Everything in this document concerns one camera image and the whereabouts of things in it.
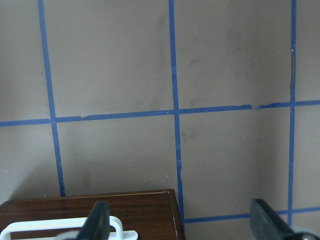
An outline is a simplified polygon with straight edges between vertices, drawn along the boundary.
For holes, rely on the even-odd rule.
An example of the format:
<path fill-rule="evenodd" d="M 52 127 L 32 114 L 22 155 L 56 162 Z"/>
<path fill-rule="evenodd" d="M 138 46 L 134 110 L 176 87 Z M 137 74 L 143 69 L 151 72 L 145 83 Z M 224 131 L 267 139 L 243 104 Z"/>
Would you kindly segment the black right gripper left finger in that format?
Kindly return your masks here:
<path fill-rule="evenodd" d="M 97 202 L 77 235 L 78 240 L 108 240 L 110 236 L 110 205 Z"/>

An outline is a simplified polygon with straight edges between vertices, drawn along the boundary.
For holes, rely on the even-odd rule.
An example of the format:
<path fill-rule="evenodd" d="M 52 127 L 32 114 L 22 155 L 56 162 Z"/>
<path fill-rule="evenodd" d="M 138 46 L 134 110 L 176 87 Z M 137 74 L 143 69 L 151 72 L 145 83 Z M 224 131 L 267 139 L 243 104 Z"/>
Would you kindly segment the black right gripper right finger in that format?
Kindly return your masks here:
<path fill-rule="evenodd" d="M 256 240 L 299 240 L 288 224 L 261 198 L 250 202 L 250 230 Z"/>

